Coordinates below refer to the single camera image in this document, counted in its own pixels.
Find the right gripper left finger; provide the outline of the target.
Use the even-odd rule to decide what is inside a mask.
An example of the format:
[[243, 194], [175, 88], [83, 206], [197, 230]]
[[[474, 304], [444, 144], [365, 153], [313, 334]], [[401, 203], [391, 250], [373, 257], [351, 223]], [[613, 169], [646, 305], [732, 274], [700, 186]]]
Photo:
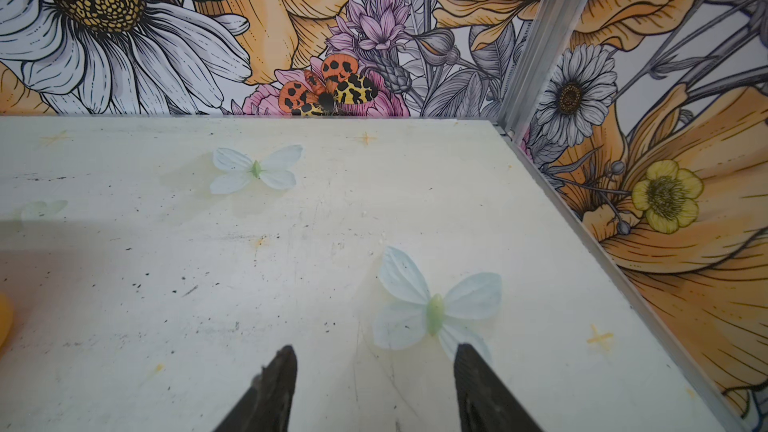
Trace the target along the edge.
[[298, 361], [291, 345], [276, 352], [249, 388], [214, 428], [215, 432], [286, 432], [295, 394]]

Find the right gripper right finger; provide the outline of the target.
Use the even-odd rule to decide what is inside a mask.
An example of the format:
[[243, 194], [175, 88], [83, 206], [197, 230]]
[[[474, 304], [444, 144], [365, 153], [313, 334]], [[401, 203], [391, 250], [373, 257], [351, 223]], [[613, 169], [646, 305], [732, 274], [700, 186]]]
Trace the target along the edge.
[[463, 432], [543, 431], [471, 344], [458, 346], [453, 370]]

